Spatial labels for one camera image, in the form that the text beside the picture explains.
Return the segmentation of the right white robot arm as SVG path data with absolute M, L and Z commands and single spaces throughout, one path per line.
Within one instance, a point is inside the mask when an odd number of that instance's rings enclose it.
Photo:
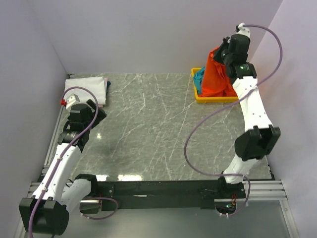
M 225 181 L 217 186 L 218 194 L 224 198 L 234 193 L 234 184 L 242 182 L 257 161 L 271 153 L 281 134 L 264 109 L 255 67 L 247 62 L 250 42 L 248 36 L 241 34 L 226 37 L 213 57 L 225 66 L 226 75 L 239 99 L 245 124 L 245 132 L 234 143 L 235 156 L 223 172 Z

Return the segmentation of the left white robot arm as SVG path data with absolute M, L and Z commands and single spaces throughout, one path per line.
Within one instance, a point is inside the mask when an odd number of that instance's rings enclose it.
M 86 197 L 98 196 L 95 175 L 79 174 L 70 187 L 66 183 L 89 140 L 90 130 L 98 125 L 106 113 L 94 101 L 70 104 L 69 117 L 57 141 L 54 159 L 38 188 L 30 198 L 22 198 L 19 211 L 25 231 L 38 234 L 62 235 L 70 213 Z

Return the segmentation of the orange t-shirt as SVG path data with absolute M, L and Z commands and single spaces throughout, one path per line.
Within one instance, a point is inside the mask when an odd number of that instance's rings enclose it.
M 229 78 L 225 73 L 225 66 L 213 59 L 218 47 L 210 51 L 201 84 L 200 97 L 236 97 Z

